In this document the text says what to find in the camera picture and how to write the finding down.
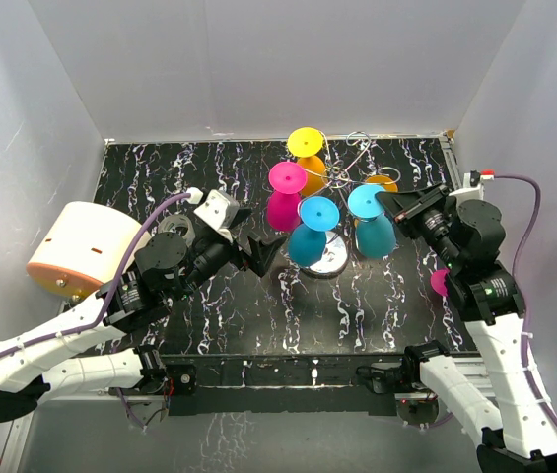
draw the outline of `black marble table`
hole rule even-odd
[[[343,140],[331,140],[330,149],[333,160],[344,165],[358,153]],[[273,237],[277,233],[265,215],[271,193],[267,176],[274,164],[290,159],[279,141],[112,145],[95,202],[144,221],[166,197],[187,187],[216,188],[253,209],[237,237],[251,231]],[[351,177],[363,180],[385,166],[400,171],[400,191],[451,181],[438,138],[375,140]],[[337,195],[325,195],[339,201]],[[170,208],[191,209],[187,203]],[[155,344],[170,355],[397,353],[436,338],[453,351],[475,349],[447,301],[430,287],[430,275],[442,263],[424,243],[397,232],[391,256],[365,260],[355,248],[345,210],[339,231],[348,241],[350,261],[338,277],[303,274],[287,257],[285,245],[262,280],[223,268],[189,301],[176,303],[173,316],[121,345]]]

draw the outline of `pink object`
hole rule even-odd
[[[447,286],[445,286],[445,277],[449,273],[449,269],[439,269],[432,273],[430,282],[432,283],[432,288],[443,298],[447,296]]]
[[[269,172],[269,183],[277,192],[297,194],[307,185],[307,172],[292,161],[283,161]]]
[[[269,197],[267,205],[267,220],[269,225],[280,232],[291,232],[300,224],[298,215],[298,205],[300,204],[300,194],[283,194],[274,192]]]

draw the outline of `gray floor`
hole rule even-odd
[[[75,471],[480,470],[455,420],[421,434],[365,414],[211,414],[166,418],[143,435],[119,402],[50,402],[35,413],[19,472]]]

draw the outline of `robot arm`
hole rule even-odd
[[[522,365],[523,297],[497,261],[506,235],[501,213],[479,200],[485,178],[492,176],[472,173],[469,186],[454,195],[438,184],[415,192],[380,192],[377,198],[406,237],[424,239],[449,268],[450,305],[484,359],[501,416],[470,383],[452,374],[439,344],[436,352],[430,344],[408,347],[401,376],[446,400],[476,444],[483,471],[557,471],[557,428],[528,386],[525,371],[536,380],[541,402],[551,405],[534,362]]]
[[[184,299],[228,263],[262,277],[286,238],[265,244],[249,236],[250,251],[242,248],[231,229],[250,213],[227,194],[211,191],[194,211],[198,220],[194,240],[187,244],[178,234],[155,234],[136,251],[135,262],[122,274],[103,317],[111,284],[45,324],[0,342],[0,353],[11,352],[0,358],[0,422],[24,416],[39,402],[64,393],[110,386],[140,388],[153,377],[161,382],[164,367],[157,353],[148,349],[72,357],[162,318],[167,314],[166,300]],[[80,330],[97,320],[96,326]],[[54,336],[30,345],[48,334]]]

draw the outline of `white wall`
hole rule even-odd
[[[523,0],[30,0],[106,138],[457,128]]]
[[[65,203],[91,200],[103,140],[25,0],[0,0],[0,339],[58,300],[25,264]],[[0,425],[0,454],[8,432]]]
[[[528,174],[543,204],[522,257],[520,284],[533,316],[532,348],[557,410],[557,0],[525,4],[455,134],[464,168]],[[529,219],[525,184],[491,184],[504,213],[510,265]]]

